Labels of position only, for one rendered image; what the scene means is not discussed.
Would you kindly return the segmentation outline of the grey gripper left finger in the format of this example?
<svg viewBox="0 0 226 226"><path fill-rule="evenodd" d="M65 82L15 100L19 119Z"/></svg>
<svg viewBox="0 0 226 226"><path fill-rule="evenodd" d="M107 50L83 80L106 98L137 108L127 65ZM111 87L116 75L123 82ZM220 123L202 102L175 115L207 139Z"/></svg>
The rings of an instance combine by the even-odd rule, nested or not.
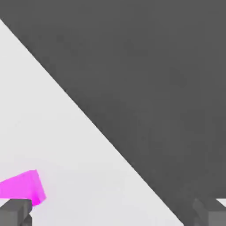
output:
<svg viewBox="0 0 226 226"><path fill-rule="evenodd" d="M29 199L10 199L0 207L0 226L32 226Z"/></svg>

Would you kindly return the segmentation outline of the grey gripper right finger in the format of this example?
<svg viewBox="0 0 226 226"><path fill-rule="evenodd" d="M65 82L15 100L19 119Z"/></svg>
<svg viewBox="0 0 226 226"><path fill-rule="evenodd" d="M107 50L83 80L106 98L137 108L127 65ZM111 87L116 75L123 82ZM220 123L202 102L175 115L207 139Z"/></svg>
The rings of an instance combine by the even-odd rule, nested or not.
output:
<svg viewBox="0 0 226 226"><path fill-rule="evenodd" d="M214 198L194 199L193 226L226 226L226 207Z"/></svg>

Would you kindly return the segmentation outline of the large magenta box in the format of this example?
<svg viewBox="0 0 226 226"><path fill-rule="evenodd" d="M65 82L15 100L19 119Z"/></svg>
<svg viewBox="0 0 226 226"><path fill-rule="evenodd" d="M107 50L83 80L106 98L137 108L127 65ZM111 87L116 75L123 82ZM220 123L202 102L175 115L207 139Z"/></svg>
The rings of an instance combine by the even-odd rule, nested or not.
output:
<svg viewBox="0 0 226 226"><path fill-rule="evenodd" d="M33 206L46 199L37 170L29 170L0 182L1 199L29 199Z"/></svg>

